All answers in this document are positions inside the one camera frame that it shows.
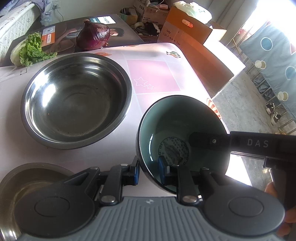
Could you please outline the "person's right hand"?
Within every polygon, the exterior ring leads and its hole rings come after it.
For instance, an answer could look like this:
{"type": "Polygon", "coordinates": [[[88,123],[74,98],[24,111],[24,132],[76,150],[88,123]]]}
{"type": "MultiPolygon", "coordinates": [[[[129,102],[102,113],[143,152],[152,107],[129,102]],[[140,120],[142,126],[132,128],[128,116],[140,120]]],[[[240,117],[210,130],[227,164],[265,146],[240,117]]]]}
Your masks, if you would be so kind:
{"type": "MultiPolygon", "coordinates": [[[[278,193],[276,192],[273,182],[270,182],[267,185],[265,192],[272,195],[275,198],[278,198],[278,193]]],[[[285,235],[289,235],[292,230],[292,227],[290,225],[295,222],[296,222],[296,211],[295,211],[295,207],[293,207],[285,212],[285,218],[283,220],[283,223],[281,224],[281,226],[276,232],[277,236],[284,237],[285,235]]]]}

